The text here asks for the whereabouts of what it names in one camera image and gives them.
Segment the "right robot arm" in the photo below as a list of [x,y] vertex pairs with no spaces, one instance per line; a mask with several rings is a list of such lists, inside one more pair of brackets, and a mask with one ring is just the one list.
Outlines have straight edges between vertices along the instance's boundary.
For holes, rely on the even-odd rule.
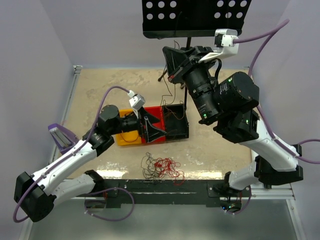
[[238,71],[223,81],[211,75],[212,66],[222,67],[221,57],[210,47],[195,46],[162,49],[167,65],[168,81],[187,88],[200,115],[201,125],[227,141],[240,144],[256,153],[247,167],[229,171],[216,190],[233,197],[257,182],[280,186],[302,181],[303,168],[297,157],[299,145],[289,145],[269,133],[262,116],[255,111],[260,89],[251,77]]

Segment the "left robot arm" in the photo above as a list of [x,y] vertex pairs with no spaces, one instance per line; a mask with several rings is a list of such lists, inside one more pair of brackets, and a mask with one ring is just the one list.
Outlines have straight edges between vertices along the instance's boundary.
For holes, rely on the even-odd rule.
[[166,136],[166,132],[155,127],[160,119],[143,107],[121,117],[115,105],[106,105],[98,114],[93,127],[78,143],[50,165],[28,174],[22,172],[15,182],[13,199],[17,203],[13,221],[22,209],[32,222],[44,219],[53,208],[65,199],[82,194],[99,196],[104,190],[101,177],[89,171],[71,183],[65,179],[85,163],[97,158],[114,144],[113,136],[137,131],[147,143]]

